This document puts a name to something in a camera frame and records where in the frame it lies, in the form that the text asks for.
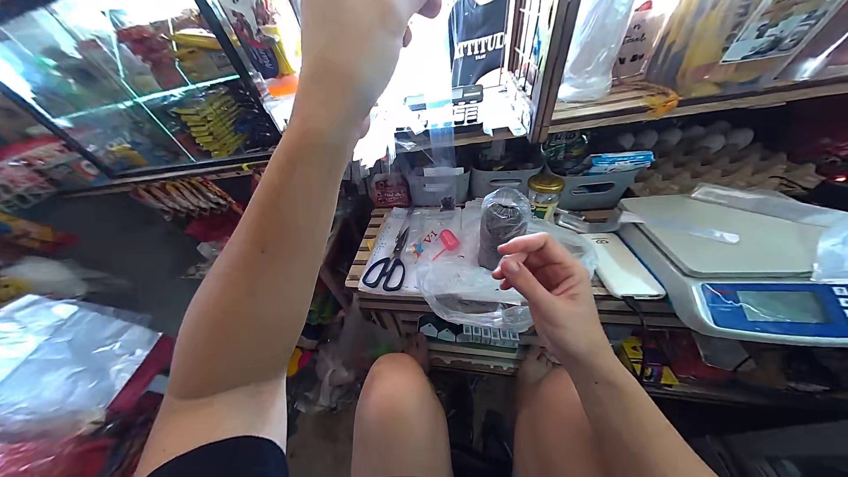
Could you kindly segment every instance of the thigh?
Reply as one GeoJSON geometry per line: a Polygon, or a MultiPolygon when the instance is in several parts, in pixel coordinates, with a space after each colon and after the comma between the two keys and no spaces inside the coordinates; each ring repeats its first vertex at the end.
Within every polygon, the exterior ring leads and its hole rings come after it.
{"type": "Polygon", "coordinates": [[[521,396],[516,418],[517,477],[604,475],[598,449],[565,369],[552,369],[521,396]]]}
{"type": "Polygon", "coordinates": [[[430,381],[411,356],[380,357],[356,406],[353,477],[451,475],[448,423],[430,381]]]}

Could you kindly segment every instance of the hand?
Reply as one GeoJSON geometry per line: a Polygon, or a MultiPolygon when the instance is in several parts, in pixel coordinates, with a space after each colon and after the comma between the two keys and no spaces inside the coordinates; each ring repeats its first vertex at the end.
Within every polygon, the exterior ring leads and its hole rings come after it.
{"type": "Polygon", "coordinates": [[[502,289],[515,288],[530,304],[536,331],[564,363],[610,353],[600,326],[589,272],[549,233],[514,238],[492,272],[502,289]]]}
{"type": "Polygon", "coordinates": [[[292,124],[361,136],[386,88],[414,13],[435,18],[441,0],[303,0],[303,69],[292,124]]]}

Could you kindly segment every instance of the poster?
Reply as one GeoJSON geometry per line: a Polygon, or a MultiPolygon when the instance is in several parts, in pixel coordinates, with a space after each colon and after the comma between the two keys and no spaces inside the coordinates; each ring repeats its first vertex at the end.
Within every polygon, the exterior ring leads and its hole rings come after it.
{"type": "Polygon", "coordinates": [[[842,0],[763,0],[730,44],[722,63],[793,53],[842,3],[842,0]]]}

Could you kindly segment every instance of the scissors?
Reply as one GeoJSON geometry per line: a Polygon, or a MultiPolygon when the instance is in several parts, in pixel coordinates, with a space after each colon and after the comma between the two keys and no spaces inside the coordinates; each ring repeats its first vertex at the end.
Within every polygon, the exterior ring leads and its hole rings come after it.
{"type": "Polygon", "coordinates": [[[392,255],[381,258],[368,267],[368,271],[366,271],[365,275],[362,276],[362,283],[364,283],[366,287],[375,289],[380,283],[380,280],[385,278],[382,282],[382,289],[386,291],[398,291],[400,289],[400,286],[404,284],[404,278],[406,278],[406,267],[404,266],[403,261],[400,260],[400,253],[404,250],[406,238],[409,234],[410,228],[407,227],[394,241],[394,250],[392,251],[392,255]],[[377,274],[377,278],[369,282],[368,276],[371,275],[371,272],[378,267],[380,268],[380,272],[377,274]],[[388,283],[392,281],[394,270],[398,267],[400,268],[400,280],[398,281],[398,284],[389,286],[388,283]]]}

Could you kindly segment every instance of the t-shirt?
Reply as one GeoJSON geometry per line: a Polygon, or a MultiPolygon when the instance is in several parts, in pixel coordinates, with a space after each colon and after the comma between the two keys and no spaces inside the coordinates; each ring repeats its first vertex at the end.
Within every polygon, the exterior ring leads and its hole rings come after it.
{"type": "Polygon", "coordinates": [[[485,5],[457,0],[448,17],[448,46],[454,87],[468,86],[500,67],[506,41],[508,0],[485,5]]]}
{"type": "Polygon", "coordinates": [[[286,454],[265,437],[242,435],[210,442],[174,457],[149,477],[288,477],[286,454]]]}

